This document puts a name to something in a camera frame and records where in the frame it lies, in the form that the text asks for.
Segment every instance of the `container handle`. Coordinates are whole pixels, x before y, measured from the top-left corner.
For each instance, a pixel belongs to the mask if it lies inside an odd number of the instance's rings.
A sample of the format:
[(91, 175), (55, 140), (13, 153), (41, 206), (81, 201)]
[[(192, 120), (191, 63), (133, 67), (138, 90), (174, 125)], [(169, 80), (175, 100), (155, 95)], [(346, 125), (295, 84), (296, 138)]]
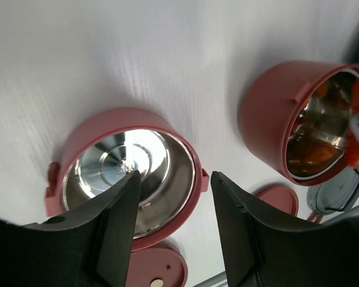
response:
[(49, 187), (45, 190), (45, 209), (47, 216), (56, 216), (64, 212), (61, 200), (56, 196), (57, 177), (60, 171), (60, 164), (53, 162), (48, 169), (48, 183)]
[(201, 193), (204, 193), (208, 190), (209, 179), (210, 179), (210, 176), (208, 175), (208, 173), (204, 169), (202, 169)]
[(315, 212), (312, 212), (309, 216), (309, 218), (307, 219), (307, 221), (310, 221), (310, 222), (314, 222), (316, 224), (320, 224), (321, 221), (322, 221), (322, 216), (315, 213)]
[(287, 88), (286, 93), (282, 96), (285, 100), (293, 100), (299, 103), (306, 96), (306, 93), (311, 88), (309, 81), (301, 78), (296, 78)]

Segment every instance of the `metal rim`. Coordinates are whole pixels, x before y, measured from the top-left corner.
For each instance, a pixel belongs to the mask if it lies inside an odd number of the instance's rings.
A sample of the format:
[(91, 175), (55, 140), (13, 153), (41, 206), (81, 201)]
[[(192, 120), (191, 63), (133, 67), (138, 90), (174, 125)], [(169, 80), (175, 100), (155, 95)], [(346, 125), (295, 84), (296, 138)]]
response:
[(328, 167), (326, 167), (324, 170), (322, 170), (321, 172), (317, 173), (317, 174), (314, 174), (314, 175), (311, 175), (311, 176), (296, 176), (296, 175), (293, 175), (291, 172), (291, 176), (298, 180), (298, 181), (308, 181), (309, 179), (314, 179), (318, 176), (321, 176), (323, 175), (324, 173), (326, 173), (328, 170), (330, 170), (335, 164), (337, 164), (337, 162), (344, 156), (344, 152), (342, 152), (342, 154), (331, 164), (329, 165)]
[[(189, 182), (188, 191), (186, 192), (185, 196), (181, 200), (181, 203), (175, 209), (175, 212), (170, 217), (168, 217), (167, 220), (164, 220), (160, 225), (158, 225), (156, 227), (153, 227), (153, 228), (149, 229), (148, 231), (146, 231), (144, 233), (134, 235), (133, 239), (138, 239), (138, 238), (148, 236), (148, 235), (154, 233), (155, 231), (157, 231), (157, 230), (159, 230), (159, 229), (161, 229), (163, 227), (166, 227), (168, 224), (170, 224), (170, 222), (184, 209), (184, 207), (186, 206), (190, 196), (192, 195), (192, 193), (194, 191), (194, 182), (195, 182), (195, 176), (196, 176), (196, 166), (195, 166), (194, 158), (193, 158), (190, 150), (188, 149), (187, 145), (181, 139), (179, 139), (178, 137), (176, 137), (173, 134), (170, 134), (168, 132), (163, 132), (163, 131), (157, 131), (157, 130), (154, 130), (154, 129), (150, 129), (150, 130), (153, 131), (153, 132), (157, 132), (158, 134), (163, 134), (163, 135), (166, 135), (166, 136), (170, 137), (171, 139), (173, 139), (181, 147), (181, 149), (185, 152), (185, 154), (186, 154), (186, 156), (187, 156), (187, 158), (188, 158), (188, 160), (190, 162), (189, 166), (191, 167), (191, 180)], [(78, 156), (78, 158), (81, 155), (83, 155), (86, 152), (86, 150), (83, 151)], [(72, 169), (74, 169), (74, 167), (75, 167), (75, 165), (76, 165), (76, 163), (78, 161), (78, 158), (74, 161), (74, 163), (72, 165), (70, 165), (70, 167), (69, 167), (69, 169), (68, 169), (67, 173), (65, 174), (65, 176), (63, 178), (63, 181), (62, 181), (62, 203), (63, 203), (63, 206), (64, 206), (64, 208), (66, 210), (69, 210), (69, 204), (68, 204), (67, 199), (66, 199), (66, 185), (68, 183), (69, 175), (71, 174)], [(156, 195), (157, 195), (157, 191), (153, 192), (152, 194), (150, 194), (149, 197), (147, 197), (145, 200), (141, 201), (139, 203), (139, 211), (144, 209), (144, 207), (149, 206), (151, 204), (151, 201), (154, 200)]]

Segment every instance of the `lid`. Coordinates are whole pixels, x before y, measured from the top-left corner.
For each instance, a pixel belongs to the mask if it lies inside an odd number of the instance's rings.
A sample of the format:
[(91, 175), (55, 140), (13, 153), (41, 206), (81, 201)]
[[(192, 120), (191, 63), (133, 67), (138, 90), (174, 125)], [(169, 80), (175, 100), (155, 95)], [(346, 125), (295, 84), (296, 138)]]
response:
[(359, 169), (347, 167), (331, 180), (308, 190), (309, 207), (320, 215), (351, 208), (359, 197)]
[(261, 191), (257, 197), (260, 200), (290, 215), (297, 216), (298, 214), (298, 196), (295, 191), (286, 185), (275, 185), (266, 188), (265, 190)]
[(181, 254), (158, 244), (131, 253), (126, 287), (183, 287), (187, 275)]

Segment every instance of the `stainless steel bowl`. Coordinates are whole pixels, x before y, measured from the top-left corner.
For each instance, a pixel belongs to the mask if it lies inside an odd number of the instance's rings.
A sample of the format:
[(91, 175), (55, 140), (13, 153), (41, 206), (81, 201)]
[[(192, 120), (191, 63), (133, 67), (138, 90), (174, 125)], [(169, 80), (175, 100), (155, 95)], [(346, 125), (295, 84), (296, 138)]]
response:
[(179, 139), (153, 130), (119, 133), (87, 149), (63, 182), (65, 209), (104, 192), (133, 170), (141, 174), (134, 238), (162, 228), (186, 204), (194, 185), (195, 167)]
[(299, 112), (287, 145), (287, 167), (293, 178), (322, 175), (343, 156), (352, 114), (352, 86), (358, 77), (353, 70), (332, 76), (323, 84), (325, 93), (318, 89)]

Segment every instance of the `gray lid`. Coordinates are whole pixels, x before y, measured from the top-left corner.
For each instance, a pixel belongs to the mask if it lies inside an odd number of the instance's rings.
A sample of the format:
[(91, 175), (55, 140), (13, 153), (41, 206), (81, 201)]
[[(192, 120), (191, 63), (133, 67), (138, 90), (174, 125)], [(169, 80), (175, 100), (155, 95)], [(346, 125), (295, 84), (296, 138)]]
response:
[(359, 169), (347, 167), (333, 179), (308, 191), (309, 207), (320, 215), (351, 208), (359, 196)]

